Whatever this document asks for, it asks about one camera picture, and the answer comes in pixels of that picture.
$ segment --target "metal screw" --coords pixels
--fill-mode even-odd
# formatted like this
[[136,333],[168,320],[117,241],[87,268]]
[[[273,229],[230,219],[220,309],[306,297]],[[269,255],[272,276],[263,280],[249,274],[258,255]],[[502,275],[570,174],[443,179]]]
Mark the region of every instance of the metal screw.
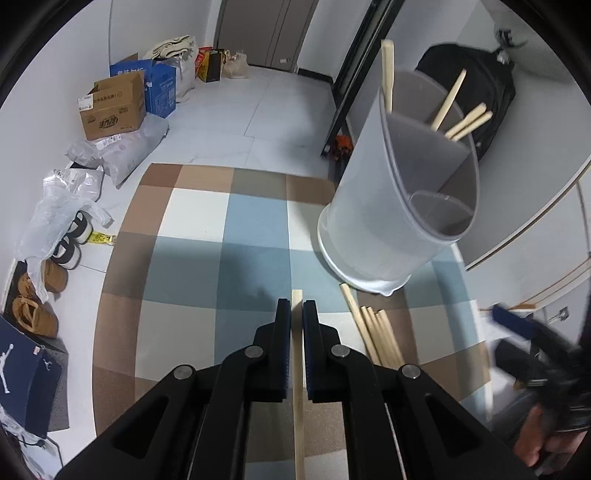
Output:
[[402,368],[402,374],[406,378],[412,378],[414,380],[415,378],[418,378],[418,376],[421,374],[421,369],[416,365],[412,364],[404,365],[404,367]]
[[244,350],[244,355],[246,355],[248,358],[259,358],[262,353],[263,349],[258,345],[251,345],[246,347],[246,350]]
[[349,347],[346,345],[333,345],[330,351],[334,356],[345,358],[347,355],[349,355],[351,350],[349,350]]
[[188,365],[181,365],[174,369],[173,375],[177,380],[184,380],[193,375],[193,369]]

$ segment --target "brown boot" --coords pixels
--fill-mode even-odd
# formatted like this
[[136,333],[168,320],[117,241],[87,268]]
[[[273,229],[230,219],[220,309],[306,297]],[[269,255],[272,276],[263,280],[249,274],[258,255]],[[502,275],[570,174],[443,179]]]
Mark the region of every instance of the brown boot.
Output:
[[12,302],[12,314],[27,332],[55,338],[57,318],[36,301],[17,297]]
[[[55,262],[45,260],[41,265],[41,275],[43,276],[47,291],[58,293],[66,288],[68,273],[65,268],[60,267]],[[18,292],[26,299],[37,300],[35,287],[33,287],[33,282],[28,274],[23,273],[21,275],[21,278],[18,279],[17,287]]]

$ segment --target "wooden stick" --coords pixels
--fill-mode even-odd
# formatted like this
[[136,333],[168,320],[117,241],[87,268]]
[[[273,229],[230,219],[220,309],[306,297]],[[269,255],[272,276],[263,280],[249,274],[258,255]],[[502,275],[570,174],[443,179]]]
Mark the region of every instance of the wooden stick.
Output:
[[305,480],[304,458],[304,368],[302,365],[303,330],[301,323],[303,292],[291,291],[291,372],[293,378],[295,480]]
[[486,104],[484,102],[474,107],[469,114],[467,114],[462,120],[451,127],[447,132],[445,132],[446,138],[451,138],[456,135],[458,132],[460,132],[460,130],[466,128],[483,113],[486,113]]
[[357,329],[359,330],[359,333],[361,334],[361,338],[363,339],[363,342],[365,344],[365,349],[367,350],[370,360],[373,363],[379,365],[378,353],[375,350],[374,344],[371,341],[371,337],[369,336],[369,332],[367,330],[367,327],[365,326],[365,322],[363,321],[363,317],[361,316],[361,311],[359,310],[359,306],[357,305],[357,302],[353,298],[353,294],[351,293],[351,288],[346,283],[342,283],[340,285],[340,290],[343,293],[343,297],[345,297],[345,301],[347,302],[347,305],[349,306],[349,310],[351,311],[351,315],[353,315],[353,320],[355,321],[355,324],[357,325]]
[[392,113],[392,90],[394,88],[394,42],[382,40],[382,90],[387,113]]
[[476,130],[479,126],[484,125],[485,123],[487,123],[491,118],[492,118],[492,112],[485,113],[484,115],[482,115],[481,117],[479,117],[475,121],[473,121],[465,129],[461,130],[458,134],[454,135],[452,137],[452,142],[457,142],[458,140],[461,140],[467,134],[470,134],[474,130]]
[[443,123],[443,119],[447,115],[449,109],[452,107],[454,100],[456,99],[457,93],[460,91],[460,87],[462,86],[462,82],[466,78],[466,69],[463,69],[457,80],[456,83],[453,84],[452,89],[447,94],[445,100],[443,101],[443,105],[439,109],[437,115],[435,116],[435,120],[431,124],[431,130],[437,131],[441,124]]
[[374,348],[378,353],[379,364],[383,367],[387,367],[388,354],[386,351],[384,351],[381,345],[378,326],[374,324],[374,320],[369,315],[368,309],[366,307],[361,307],[361,313],[363,315],[363,319],[365,320],[365,324],[368,327],[369,336],[371,337],[372,343],[374,344]]
[[378,312],[378,318],[380,319],[382,325],[388,331],[388,339],[391,344],[391,348],[394,351],[394,363],[396,364],[395,368],[400,368],[405,364],[404,357],[402,356],[402,352],[400,351],[400,347],[398,346],[398,342],[396,341],[396,336],[394,335],[394,330],[392,330],[392,324],[390,323],[390,319],[388,318],[388,314],[385,310],[380,310]]
[[386,330],[386,327],[384,325],[382,325],[382,322],[377,317],[377,315],[375,314],[374,309],[372,307],[368,307],[367,311],[368,311],[368,314],[372,320],[372,324],[375,326],[375,329],[378,331],[378,342],[380,344],[381,351],[383,352],[383,354],[380,353],[379,350],[378,350],[378,353],[380,354],[380,358],[382,359],[382,365],[384,367],[388,367],[388,368],[396,368],[394,366],[396,364],[395,352],[391,346],[391,342],[389,339],[389,335],[390,335],[389,332]]

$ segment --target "orange object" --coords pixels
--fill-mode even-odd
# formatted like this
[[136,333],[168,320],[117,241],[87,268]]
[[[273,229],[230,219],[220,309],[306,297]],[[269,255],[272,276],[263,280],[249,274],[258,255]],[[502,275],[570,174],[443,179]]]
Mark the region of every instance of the orange object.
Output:
[[353,153],[353,141],[347,135],[337,135],[330,147],[330,158],[335,161],[348,160]]

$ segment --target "blue rug tile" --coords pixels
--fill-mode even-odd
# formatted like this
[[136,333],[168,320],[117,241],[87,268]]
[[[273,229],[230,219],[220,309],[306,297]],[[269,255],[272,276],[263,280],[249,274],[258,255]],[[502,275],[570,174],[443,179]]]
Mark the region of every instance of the blue rug tile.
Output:
[[456,352],[479,342],[469,301],[446,304],[447,322]]
[[258,327],[275,320],[275,312],[216,311],[214,362],[221,363],[230,353],[252,344]]
[[439,282],[441,298],[446,304],[470,300],[460,264],[440,261],[433,261],[431,264]]
[[274,312],[281,298],[291,298],[289,250],[222,244],[218,309]]
[[439,281],[431,262],[423,265],[411,275],[404,286],[404,295],[409,309],[443,305]]
[[224,243],[289,248],[285,200],[230,194]]
[[215,308],[222,244],[159,236],[144,300]]
[[304,300],[315,300],[320,313],[348,312],[339,280],[318,252],[291,250],[291,285],[304,291]]
[[461,400],[460,405],[469,411],[486,428],[489,427],[486,421],[486,385],[481,386],[478,390]]

